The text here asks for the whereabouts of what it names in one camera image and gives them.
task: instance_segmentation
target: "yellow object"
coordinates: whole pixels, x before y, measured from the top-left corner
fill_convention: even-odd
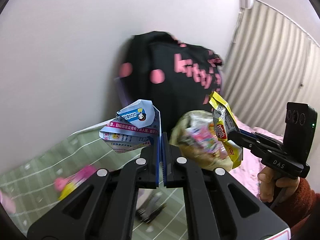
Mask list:
[[[231,131],[239,131],[236,120],[232,114],[229,104],[217,92],[211,93],[209,103],[213,107],[214,130],[233,162],[232,168],[241,164],[243,158],[243,148],[228,140],[228,134]]]
[[[61,191],[61,195],[59,197],[59,200],[62,200],[66,198],[72,191],[76,189],[76,185],[72,182],[69,182],[64,189]]]
[[[120,138],[120,134],[119,134],[119,133],[114,133],[114,134],[112,135],[112,138],[113,138],[113,139],[119,139],[119,138]]]

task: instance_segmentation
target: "human hand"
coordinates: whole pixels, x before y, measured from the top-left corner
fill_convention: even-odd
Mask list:
[[[262,171],[258,173],[258,179],[261,181],[260,183],[260,200],[262,202],[272,202],[273,201],[273,192],[275,189],[275,186],[277,187],[287,187],[287,190],[285,191],[283,197],[280,199],[280,203],[288,199],[290,196],[294,194],[294,192],[297,190],[300,178],[296,179],[290,179],[287,177],[280,178],[278,180],[275,180],[276,172],[269,168],[264,167]]]

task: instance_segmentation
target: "beige curtain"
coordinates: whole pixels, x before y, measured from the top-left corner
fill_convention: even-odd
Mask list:
[[[241,13],[223,68],[222,96],[242,122],[283,135],[288,101],[320,113],[319,56],[308,33],[256,0]],[[319,140],[316,133],[313,149]]]

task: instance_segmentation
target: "pink blanket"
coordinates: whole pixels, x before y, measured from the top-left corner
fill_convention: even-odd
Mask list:
[[[251,127],[239,121],[236,116],[235,118],[239,129],[247,132],[258,132],[281,142],[283,141],[283,137],[281,136],[272,134],[259,127],[254,127],[252,129]],[[264,165],[261,164],[261,159],[254,156],[250,150],[246,148],[243,150],[243,161],[241,162],[241,165],[231,170],[229,173],[243,186],[245,186],[253,195],[259,198],[259,180],[257,174],[264,168]]]

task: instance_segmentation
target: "pink polka dot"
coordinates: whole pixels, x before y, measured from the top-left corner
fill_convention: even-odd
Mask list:
[[[150,73],[150,81],[153,84],[160,84],[164,81],[164,72],[161,69],[155,69]]]
[[[127,63],[123,63],[121,66],[120,66],[120,69],[119,69],[119,76],[120,77],[128,77],[130,76],[132,73],[132,65],[131,63],[127,62]]]

